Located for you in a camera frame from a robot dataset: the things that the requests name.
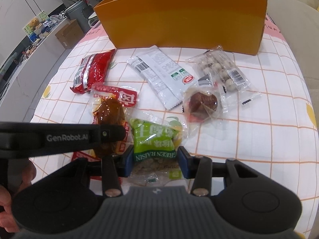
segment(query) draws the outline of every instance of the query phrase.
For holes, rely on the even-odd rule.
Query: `human hand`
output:
[[[29,160],[28,165],[22,171],[22,183],[16,194],[31,185],[36,172],[35,166]],[[13,218],[11,204],[12,198],[10,193],[0,185],[0,206],[4,207],[4,211],[0,213],[0,227],[3,227],[9,233],[16,233],[19,231],[19,227]]]

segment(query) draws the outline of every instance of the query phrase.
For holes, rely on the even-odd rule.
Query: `tablecloth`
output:
[[[97,24],[74,47],[49,83],[50,93],[42,97],[31,122],[92,123],[89,93],[76,95],[70,90],[74,75],[86,55],[113,49],[102,25]],[[163,119],[183,120],[182,106],[165,110],[147,81],[126,61],[145,48],[121,49],[114,56],[106,82],[140,90],[137,107]],[[186,59],[205,52],[205,49],[160,48],[172,60],[191,74]],[[296,231],[309,236],[319,203],[317,168],[319,162],[318,132],[311,99],[296,59],[280,30],[270,18],[256,56],[227,52],[248,77],[261,97],[250,107],[229,111],[224,139],[212,138],[218,132],[211,124],[202,124],[195,136],[182,144],[193,155],[209,156],[216,162],[237,158],[298,195],[302,216]],[[32,158],[37,168],[35,181],[70,162],[72,153]],[[93,189],[100,184],[92,182]],[[213,178],[213,194],[223,189],[222,178]]]

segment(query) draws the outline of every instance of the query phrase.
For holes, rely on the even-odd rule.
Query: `ribbed gray surface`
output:
[[[292,230],[275,235],[238,230],[218,215],[208,198],[189,195],[184,187],[132,187],[125,196],[105,200],[96,216],[74,231],[56,235],[24,231],[14,238],[300,239]]]

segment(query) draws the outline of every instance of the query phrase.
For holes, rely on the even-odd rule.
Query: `cardboard box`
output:
[[[81,30],[77,20],[72,20],[70,24],[65,25],[60,29],[56,35],[65,49],[71,49],[84,37],[84,33]]]
[[[118,49],[189,47],[256,55],[267,0],[103,0],[94,10]]]

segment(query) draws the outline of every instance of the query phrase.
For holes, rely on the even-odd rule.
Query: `teddy bear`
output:
[[[40,24],[40,21],[37,17],[35,17],[32,21],[30,21],[29,26],[31,28],[32,31],[35,30],[35,27],[38,26]]]

